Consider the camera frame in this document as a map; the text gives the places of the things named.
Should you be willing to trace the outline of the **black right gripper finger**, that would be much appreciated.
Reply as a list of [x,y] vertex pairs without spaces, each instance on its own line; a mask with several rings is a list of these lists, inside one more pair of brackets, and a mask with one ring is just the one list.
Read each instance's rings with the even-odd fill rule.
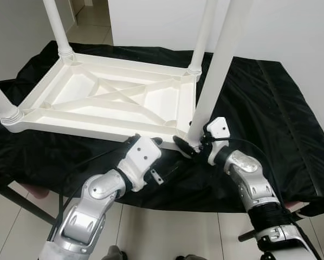
[[193,146],[191,146],[189,142],[184,140],[182,137],[174,135],[173,141],[175,145],[178,147],[179,153],[181,153],[182,156],[184,156],[185,158],[193,159],[198,155],[196,149]]

